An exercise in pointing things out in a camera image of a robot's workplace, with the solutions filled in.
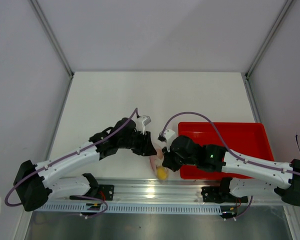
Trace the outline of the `clear zip top bag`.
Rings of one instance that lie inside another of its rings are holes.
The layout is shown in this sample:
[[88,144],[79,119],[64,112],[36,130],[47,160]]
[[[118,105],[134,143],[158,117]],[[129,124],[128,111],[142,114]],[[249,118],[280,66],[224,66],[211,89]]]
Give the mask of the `clear zip top bag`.
[[[164,167],[163,166],[163,161],[164,161],[164,158],[163,159],[159,159],[159,158],[157,158],[157,167]],[[157,171],[156,172],[154,172],[153,171],[153,173],[154,173],[154,176],[157,178]]]

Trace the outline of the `white egg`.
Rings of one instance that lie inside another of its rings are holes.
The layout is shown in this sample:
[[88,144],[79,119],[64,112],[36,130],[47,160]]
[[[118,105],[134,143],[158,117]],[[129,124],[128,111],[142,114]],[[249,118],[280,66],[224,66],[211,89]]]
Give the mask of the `white egg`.
[[156,156],[158,159],[161,159],[161,160],[164,158],[164,154],[160,148],[156,149]]

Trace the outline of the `yellow toy pepper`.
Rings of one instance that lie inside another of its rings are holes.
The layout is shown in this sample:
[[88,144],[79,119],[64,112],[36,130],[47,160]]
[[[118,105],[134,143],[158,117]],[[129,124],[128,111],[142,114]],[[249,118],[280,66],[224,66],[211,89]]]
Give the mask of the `yellow toy pepper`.
[[165,181],[169,177],[169,172],[165,167],[159,166],[156,168],[156,176],[159,180]]

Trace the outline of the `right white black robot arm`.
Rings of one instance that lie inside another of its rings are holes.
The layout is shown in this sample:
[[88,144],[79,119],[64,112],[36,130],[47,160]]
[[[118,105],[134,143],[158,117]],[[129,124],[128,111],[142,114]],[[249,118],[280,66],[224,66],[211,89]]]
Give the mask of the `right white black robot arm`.
[[177,171],[182,166],[195,166],[205,172],[239,174],[265,180],[274,185],[281,199],[300,207],[300,160],[274,162],[235,152],[227,145],[199,145],[187,136],[159,136],[163,166]]

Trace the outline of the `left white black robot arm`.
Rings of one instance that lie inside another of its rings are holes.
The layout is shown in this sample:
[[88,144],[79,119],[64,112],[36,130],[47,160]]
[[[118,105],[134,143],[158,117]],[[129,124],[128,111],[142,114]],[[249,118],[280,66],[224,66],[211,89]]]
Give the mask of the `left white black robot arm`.
[[87,142],[60,159],[32,163],[23,162],[13,186],[21,205],[27,212],[42,207],[48,200],[70,198],[71,200],[105,200],[105,190],[91,173],[74,178],[64,176],[85,165],[96,163],[115,155],[119,149],[131,150],[135,155],[150,157],[157,151],[146,126],[149,116],[137,119],[122,118],[114,127],[108,127],[91,136]]

